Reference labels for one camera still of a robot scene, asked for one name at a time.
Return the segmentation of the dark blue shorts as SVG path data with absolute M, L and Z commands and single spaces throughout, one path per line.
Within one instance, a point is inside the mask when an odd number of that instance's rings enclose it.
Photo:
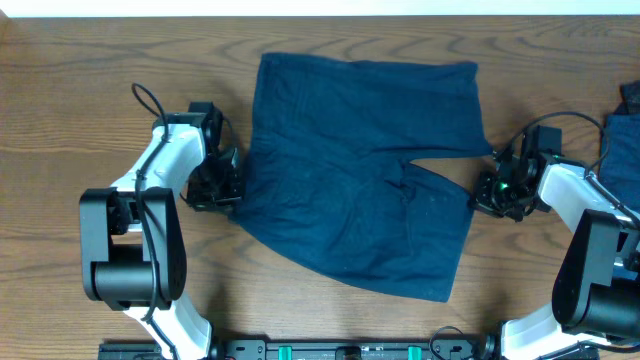
M 447 301 L 470 195 L 419 161 L 491 153 L 477 70 L 264 54 L 235 222 L 345 284 Z

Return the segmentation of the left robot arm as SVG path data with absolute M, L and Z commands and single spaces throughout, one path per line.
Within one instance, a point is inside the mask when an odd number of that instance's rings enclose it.
M 219 359 L 213 326 L 185 290 L 187 256 L 177 211 L 226 212 L 243 198 L 238 149 L 220 146 L 223 113 L 211 102 L 158 116 L 132 168 L 79 200 L 82 282 L 92 301 L 136 320 L 155 340 L 131 359 Z

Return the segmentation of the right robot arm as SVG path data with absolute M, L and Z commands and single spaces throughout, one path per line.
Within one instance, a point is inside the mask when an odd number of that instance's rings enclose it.
M 505 322 L 499 359 L 596 359 L 600 352 L 639 350 L 639 216 L 586 165 L 561 152 L 558 128 L 535 126 L 519 150 L 495 154 L 479 175 L 472 208 L 522 221 L 555 212 L 572 234 L 549 304 Z

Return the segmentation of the blue clothes pile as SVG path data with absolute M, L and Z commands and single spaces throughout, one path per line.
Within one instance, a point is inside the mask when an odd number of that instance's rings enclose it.
M 611 144 L 600 182 L 630 209 L 639 211 L 639 81 L 620 87 L 622 102 L 606 119 Z

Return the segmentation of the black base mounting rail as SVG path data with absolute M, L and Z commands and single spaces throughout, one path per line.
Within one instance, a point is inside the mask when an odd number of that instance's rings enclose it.
M 427 342 L 269 342 L 234 340 L 214 344 L 208 357 L 213 360 L 434 360 L 434 359 L 507 359 L 502 357 L 492 339 L 445 336 Z M 152 343 L 103 343 L 99 360 L 159 360 L 164 358 L 159 345 Z M 561 350 L 534 359 L 596 360 L 593 348 Z

